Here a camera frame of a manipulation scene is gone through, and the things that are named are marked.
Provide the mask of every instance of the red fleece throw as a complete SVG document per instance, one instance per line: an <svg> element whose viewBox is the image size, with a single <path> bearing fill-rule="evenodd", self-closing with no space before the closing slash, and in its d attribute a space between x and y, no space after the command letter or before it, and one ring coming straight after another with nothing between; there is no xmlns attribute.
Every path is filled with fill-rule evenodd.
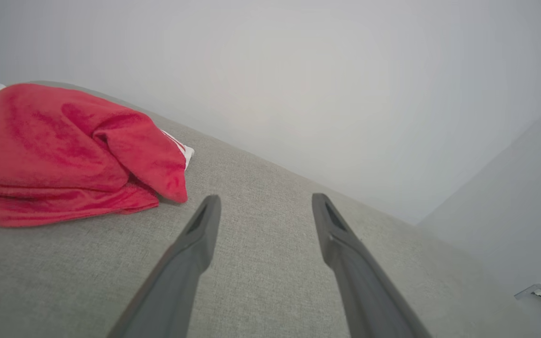
<svg viewBox="0 0 541 338"><path fill-rule="evenodd" d="M0 90L0 227L187 201L185 157L145 114L63 88Z"/></svg>

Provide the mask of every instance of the gray sofa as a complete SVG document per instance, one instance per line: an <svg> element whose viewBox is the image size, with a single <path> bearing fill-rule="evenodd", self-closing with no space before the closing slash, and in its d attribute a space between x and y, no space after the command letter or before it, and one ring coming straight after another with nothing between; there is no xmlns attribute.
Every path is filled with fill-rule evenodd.
<svg viewBox="0 0 541 338"><path fill-rule="evenodd" d="M90 92L143 111L99 92ZM195 148L189 201L132 215L0 229L0 337L102 338L206 195L223 202L201 276L191 338L348 337L324 264L311 195L324 192L439 338L534 337L511 295L481 267L419 229L159 115Z"/></svg>

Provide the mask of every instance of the gray fabric upholstery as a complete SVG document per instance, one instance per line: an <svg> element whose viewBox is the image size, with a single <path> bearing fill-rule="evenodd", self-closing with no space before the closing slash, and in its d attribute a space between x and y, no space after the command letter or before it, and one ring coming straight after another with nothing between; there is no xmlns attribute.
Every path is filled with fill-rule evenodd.
<svg viewBox="0 0 541 338"><path fill-rule="evenodd" d="M208 194L221 196L223 213L189 337L348 337L337 283L317 242L313 192L329 195L437 337L533 336L512 296L462 253L253 154L144 113L195 148L186 171L189 201L163 200L132 215L0 229L0 337L106 336Z"/></svg>

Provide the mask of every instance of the red blanket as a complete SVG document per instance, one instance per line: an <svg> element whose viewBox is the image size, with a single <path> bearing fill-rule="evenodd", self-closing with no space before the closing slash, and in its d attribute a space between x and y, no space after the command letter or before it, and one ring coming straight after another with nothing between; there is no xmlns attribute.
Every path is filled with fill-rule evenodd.
<svg viewBox="0 0 541 338"><path fill-rule="evenodd" d="M143 113L36 84L0 91L0 227L187 201L185 157Z"/></svg>

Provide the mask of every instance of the white wall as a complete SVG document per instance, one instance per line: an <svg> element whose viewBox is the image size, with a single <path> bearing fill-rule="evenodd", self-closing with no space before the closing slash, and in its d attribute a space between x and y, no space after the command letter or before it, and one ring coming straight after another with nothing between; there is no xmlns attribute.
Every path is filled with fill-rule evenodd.
<svg viewBox="0 0 541 338"><path fill-rule="evenodd" d="M415 223L541 114L541 0L0 0L0 83L34 79Z"/></svg>
<svg viewBox="0 0 541 338"><path fill-rule="evenodd" d="M541 120L419 225L514 295L541 283Z"/></svg>

